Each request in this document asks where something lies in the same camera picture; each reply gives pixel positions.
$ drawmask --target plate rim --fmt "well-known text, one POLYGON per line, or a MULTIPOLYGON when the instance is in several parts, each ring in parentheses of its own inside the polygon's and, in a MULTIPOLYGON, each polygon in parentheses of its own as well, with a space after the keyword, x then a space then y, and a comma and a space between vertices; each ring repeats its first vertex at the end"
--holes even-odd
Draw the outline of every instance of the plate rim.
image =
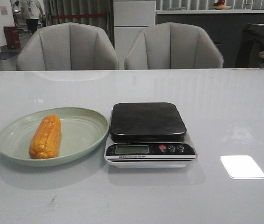
POLYGON ((97 141, 95 141, 93 144, 91 144, 90 146, 88 146, 87 148, 85 148, 85 149, 83 149, 83 150, 80 150, 79 152, 75 152, 75 153, 71 153, 71 154, 63 155, 63 156, 58 156, 58 157, 55 157, 55 158, 37 159, 37 160, 35 160, 35 159, 22 159, 22 158, 19 158, 19 157, 12 157, 12 156, 10 156, 10 155, 7 155, 6 153, 3 153, 3 152, 2 152, 2 149, 0 149, 0 153, 1 153, 3 156, 9 158, 10 160, 12 160, 12 161, 14 161, 14 162, 19 161, 19 162, 16 162, 16 163, 18 163, 18 164, 22 164, 22 165, 26 165, 26 166, 34 166, 34 167, 36 167, 36 166, 42 166, 42 167, 45 167, 45 166, 55 166, 55 165, 60 165, 60 164, 64 164, 64 163, 68 163, 68 162, 73 161, 73 160, 70 160, 70 161, 67 161, 67 160, 66 160, 65 162, 62 162, 61 160, 65 159, 65 158, 73 157, 73 156, 75 156, 76 154, 80 154, 80 153, 82 153, 82 152, 85 151, 85 150, 88 150, 88 149, 91 149, 91 148, 95 147, 95 146, 98 145, 100 142, 102 142, 102 140, 104 139, 104 137, 107 136, 108 131, 109 131, 109 121, 108 121, 108 119, 107 119, 102 113, 100 113, 100 112, 98 112, 98 111, 96 111, 96 110, 92 110, 92 109, 89 109, 89 108, 83 108, 83 107, 57 107, 57 108, 50 108, 50 109, 41 110, 41 111, 36 111, 36 112, 30 113, 30 114, 27 114, 27 115, 25 115, 25 116, 22 116, 22 117, 20 117, 20 118, 18 118, 18 119, 16 119, 16 120, 12 121, 12 122, 9 123, 7 126, 5 126, 5 127, 0 131, 0 135, 1 135, 2 133, 4 133, 4 131, 5 131, 9 126, 11 126, 13 123, 15 123, 15 122, 17 122, 17 121, 19 121, 19 120, 21 120, 21 119, 24 119, 24 118, 26 118, 26 117, 29 117, 29 116, 31 116, 31 115, 34 115, 34 114, 36 114, 36 113, 49 112, 49 111, 53 111, 53 110, 66 110, 66 109, 87 110, 87 111, 91 111, 91 112, 94 112, 94 113, 100 115, 100 116, 103 118, 103 120, 106 122, 106 128, 105 128, 105 130, 104 130, 102 136, 101 136, 97 141), (43 164, 44 162, 45 162, 45 163, 50 163, 51 161, 57 161, 57 164, 52 164, 52 165, 45 165, 45 164, 43 164))
POLYGON ((219 10, 222 10, 222 9, 230 9, 231 6, 212 6, 213 9, 219 9, 219 10))

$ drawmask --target yellow corn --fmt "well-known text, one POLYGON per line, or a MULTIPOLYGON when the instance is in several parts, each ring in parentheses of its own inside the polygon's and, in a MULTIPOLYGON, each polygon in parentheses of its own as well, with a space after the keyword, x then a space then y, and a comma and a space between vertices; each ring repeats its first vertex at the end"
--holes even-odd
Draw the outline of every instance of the yellow corn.
POLYGON ((32 159, 48 159, 58 156, 61 138, 61 120, 56 114, 45 117, 36 130, 29 147, 32 159))

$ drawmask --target cabinet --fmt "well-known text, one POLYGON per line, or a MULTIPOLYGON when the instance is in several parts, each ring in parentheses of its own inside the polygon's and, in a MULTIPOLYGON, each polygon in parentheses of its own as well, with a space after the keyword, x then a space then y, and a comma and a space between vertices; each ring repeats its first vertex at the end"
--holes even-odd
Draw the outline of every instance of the cabinet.
POLYGON ((147 26, 155 25, 155 17, 156 1, 114 0, 114 47, 120 69, 124 69, 125 57, 136 34, 147 26))
POLYGON ((203 28, 223 55, 224 68, 234 68, 242 31, 248 23, 263 23, 264 10, 157 11, 156 23, 177 22, 203 28))

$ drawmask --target scale display screen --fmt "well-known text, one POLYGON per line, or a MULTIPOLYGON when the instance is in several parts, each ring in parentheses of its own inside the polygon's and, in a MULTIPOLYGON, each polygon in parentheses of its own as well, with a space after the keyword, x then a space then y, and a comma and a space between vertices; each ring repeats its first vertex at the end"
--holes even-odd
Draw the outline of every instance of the scale display screen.
POLYGON ((116 146, 116 154, 146 154, 150 153, 148 145, 116 146))

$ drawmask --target kitchen scale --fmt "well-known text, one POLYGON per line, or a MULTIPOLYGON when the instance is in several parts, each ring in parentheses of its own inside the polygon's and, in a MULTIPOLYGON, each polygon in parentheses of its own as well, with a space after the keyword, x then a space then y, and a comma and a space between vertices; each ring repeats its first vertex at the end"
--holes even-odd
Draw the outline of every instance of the kitchen scale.
POLYGON ((119 103, 104 158, 118 168, 183 168, 197 154, 175 105, 119 103))

